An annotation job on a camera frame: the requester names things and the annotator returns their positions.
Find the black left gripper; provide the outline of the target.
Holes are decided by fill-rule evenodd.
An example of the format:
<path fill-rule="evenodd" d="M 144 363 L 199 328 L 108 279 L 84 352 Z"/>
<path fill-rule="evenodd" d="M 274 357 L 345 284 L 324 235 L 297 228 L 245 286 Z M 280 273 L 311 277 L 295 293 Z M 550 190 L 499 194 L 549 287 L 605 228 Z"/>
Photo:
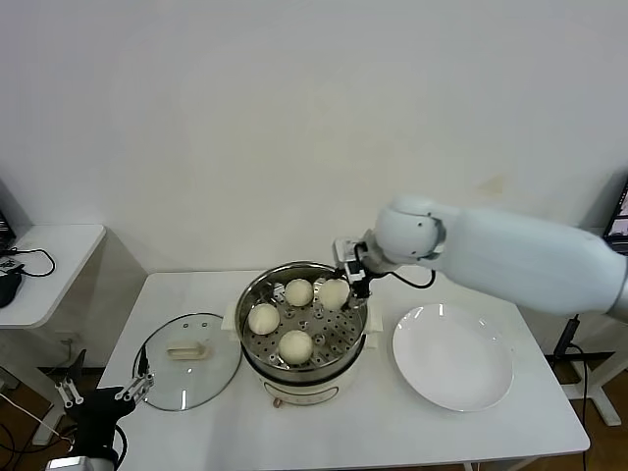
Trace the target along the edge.
<path fill-rule="evenodd" d="M 55 384 L 63 404 L 70 405 L 66 413 L 77 426 L 72 455 L 115 455 L 113 444 L 118 421 L 130 415 L 135 403 L 142 401 L 154 385 L 146 346 L 141 347 L 131 381 L 125 387 L 96 389 L 83 398 L 77 382 L 82 376 L 85 355 L 83 349 L 65 377 Z"/>

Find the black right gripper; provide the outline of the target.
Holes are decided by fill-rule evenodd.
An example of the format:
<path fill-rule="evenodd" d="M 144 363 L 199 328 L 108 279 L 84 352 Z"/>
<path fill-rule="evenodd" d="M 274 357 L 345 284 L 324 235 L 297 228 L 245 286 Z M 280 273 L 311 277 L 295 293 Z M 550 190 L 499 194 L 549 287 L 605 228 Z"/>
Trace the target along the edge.
<path fill-rule="evenodd" d="M 365 310 L 371 294 L 370 284 L 383 276 L 383 251 L 376 242 L 373 230 L 367 230 L 360 240 L 352 245 L 351 254 L 357 266 L 358 280 L 349 288 L 343 310 Z M 331 275 L 333 280 L 347 281 L 346 271 L 337 267 Z"/>

